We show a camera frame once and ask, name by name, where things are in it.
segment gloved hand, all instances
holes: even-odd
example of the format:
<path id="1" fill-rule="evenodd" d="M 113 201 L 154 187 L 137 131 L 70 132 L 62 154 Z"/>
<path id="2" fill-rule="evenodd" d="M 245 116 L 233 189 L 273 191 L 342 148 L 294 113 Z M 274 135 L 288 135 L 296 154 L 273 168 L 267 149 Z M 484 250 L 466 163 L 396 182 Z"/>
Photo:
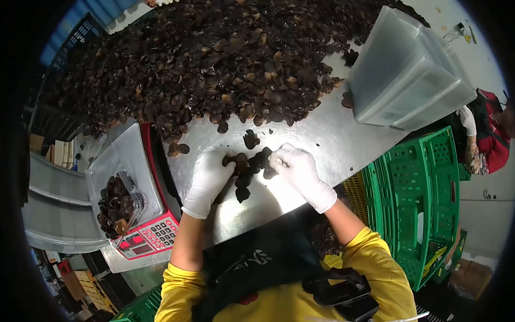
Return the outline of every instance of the gloved hand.
<path id="1" fill-rule="evenodd" d="M 309 152 L 285 143 L 268 160 L 318 213 L 327 211 L 336 202 L 336 191 L 318 178 L 315 159 Z"/>
<path id="2" fill-rule="evenodd" d="M 456 112 L 459 114 L 461 125 L 467 129 L 467 136 L 473 137 L 477 135 L 476 121 L 474 120 L 472 111 L 466 105 L 463 105 Z"/>
<path id="3" fill-rule="evenodd" d="M 208 217 L 211 205 L 234 172 L 236 163 L 222 165 L 222 159 L 231 151 L 223 147 L 208 147 L 202 152 L 193 168 L 192 186 L 182 211 L 197 219 Z"/>
<path id="4" fill-rule="evenodd" d="M 174 3 L 174 0 L 156 0 L 156 5 L 162 6 L 162 5 L 168 5 Z"/>

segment transparent plastic bin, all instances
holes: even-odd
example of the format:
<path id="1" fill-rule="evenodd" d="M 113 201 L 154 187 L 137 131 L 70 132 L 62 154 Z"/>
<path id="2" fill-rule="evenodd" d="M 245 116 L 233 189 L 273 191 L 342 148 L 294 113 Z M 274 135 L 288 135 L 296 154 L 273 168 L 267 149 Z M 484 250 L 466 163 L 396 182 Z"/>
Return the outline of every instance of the transparent plastic bin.
<path id="1" fill-rule="evenodd" d="M 120 176 L 133 200 L 133 215 L 127 223 L 127 230 L 130 230 L 142 215 L 148 202 L 145 194 L 141 191 L 137 181 L 131 174 L 128 165 L 122 162 L 116 140 L 111 143 L 109 142 L 110 139 L 107 135 L 97 140 L 101 154 L 96 157 L 91 166 L 86 170 L 88 196 L 95 214 L 95 221 L 100 227 L 96 216 L 100 213 L 98 202 L 102 199 L 101 191 L 107 187 L 111 176 Z M 110 240 L 110 243 L 113 247 L 118 248 L 124 238 L 125 236 L 119 236 L 116 240 Z"/>
<path id="2" fill-rule="evenodd" d="M 417 130 L 475 98 L 456 54 L 432 30 L 383 6 L 350 75 L 360 123 Z"/>

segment person's arm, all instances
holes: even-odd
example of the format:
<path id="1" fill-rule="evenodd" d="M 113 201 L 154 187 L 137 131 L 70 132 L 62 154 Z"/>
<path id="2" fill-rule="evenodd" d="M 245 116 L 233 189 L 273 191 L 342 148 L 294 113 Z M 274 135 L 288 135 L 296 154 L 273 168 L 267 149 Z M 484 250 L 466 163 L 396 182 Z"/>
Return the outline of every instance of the person's arm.
<path id="1" fill-rule="evenodd" d="M 474 114 L 467 106 L 462 106 L 458 111 L 461 124 L 467 130 L 467 147 L 465 149 L 465 168 L 473 175 L 487 175 L 487 156 L 479 152 L 477 147 L 477 130 Z"/>
<path id="2" fill-rule="evenodd" d="M 161 305 L 155 322 L 191 321 L 191 308 L 204 292 L 202 275 L 202 228 L 216 196 L 227 183 L 236 164 L 222 166 L 223 148 L 208 148 L 195 162 L 192 186 L 182 207 L 168 268 L 163 273 Z"/>
<path id="3" fill-rule="evenodd" d="M 365 275 L 380 309 L 376 320 L 417 315 L 406 274 L 390 255 L 378 233 L 372 232 L 318 177 L 313 156 L 291 144 L 270 155 L 270 166 L 286 179 L 318 213 L 325 213 L 340 243 L 346 246 L 343 267 Z"/>
<path id="4" fill-rule="evenodd" d="M 202 270 L 202 228 L 204 220 L 182 213 L 181 223 L 174 240 L 170 264 L 183 270 Z"/>
<path id="5" fill-rule="evenodd" d="M 340 244 L 347 245 L 365 227 L 365 224 L 340 199 L 326 212 Z"/>

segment green plastic crate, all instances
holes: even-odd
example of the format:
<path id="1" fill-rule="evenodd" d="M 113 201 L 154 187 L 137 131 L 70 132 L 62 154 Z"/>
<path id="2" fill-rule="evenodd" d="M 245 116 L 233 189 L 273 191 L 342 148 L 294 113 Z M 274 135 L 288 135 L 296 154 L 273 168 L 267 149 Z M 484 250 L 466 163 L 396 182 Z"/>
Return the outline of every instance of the green plastic crate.
<path id="1" fill-rule="evenodd" d="M 437 284 L 440 284 L 444 281 L 444 279 L 456 268 L 456 264 L 458 260 L 461 258 L 461 254 L 463 253 L 463 247 L 465 246 L 465 240 L 467 239 L 467 232 L 464 230 L 460 231 L 460 239 L 458 247 L 454 250 L 454 254 L 451 257 L 452 265 L 449 267 L 449 270 L 444 269 L 444 267 L 439 267 L 435 270 L 435 273 L 431 277 L 431 280 Z"/>
<path id="2" fill-rule="evenodd" d="M 432 236 L 447 242 L 458 233 L 460 164 L 450 127 L 420 139 L 429 157 L 429 175 L 433 186 Z"/>
<path id="3" fill-rule="evenodd" d="M 368 225 L 370 229 L 384 236 L 383 213 L 381 210 L 381 199 L 379 183 L 373 163 L 362 170 L 363 185 L 365 187 L 365 200 L 367 202 Z"/>
<path id="4" fill-rule="evenodd" d="M 120 310 L 111 321 L 153 322 L 160 304 L 161 285 L 157 285 Z"/>
<path id="5" fill-rule="evenodd" d="M 374 161 L 373 165 L 375 166 L 379 183 L 379 193 L 384 219 L 384 241 L 390 248 L 391 256 L 395 258 L 398 250 L 397 199 L 395 198 L 392 190 L 385 158 L 383 156 L 379 157 Z"/>
<path id="6" fill-rule="evenodd" d="M 470 172 L 467 171 L 463 163 L 458 164 L 459 181 L 470 181 Z"/>
<path id="7" fill-rule="evenodd" d="M 397 199 L 398 251 L 395 260 L 403 268 L 414 291 L 422 286 L 433 215 L 432 181 L 425 145 L 411 140 L 394 146 L 386 160 Z M 423 213 L 422 244 L 417 242 L 418 214 Z"/>

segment concrete floor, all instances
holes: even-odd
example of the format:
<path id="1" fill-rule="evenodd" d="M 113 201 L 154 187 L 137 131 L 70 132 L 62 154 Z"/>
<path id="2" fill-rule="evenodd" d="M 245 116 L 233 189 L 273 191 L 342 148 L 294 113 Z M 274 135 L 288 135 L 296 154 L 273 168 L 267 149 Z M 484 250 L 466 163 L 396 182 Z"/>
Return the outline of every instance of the concrete floor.
<path id="1" fill-rule="evenodd" d="M 161 263 L 154 266 L 129 270 L 120 274 L 134 294 L 140 296 L 154 286 L 163 283 L 163 272 L 167 265 L 168 263 Z"/>

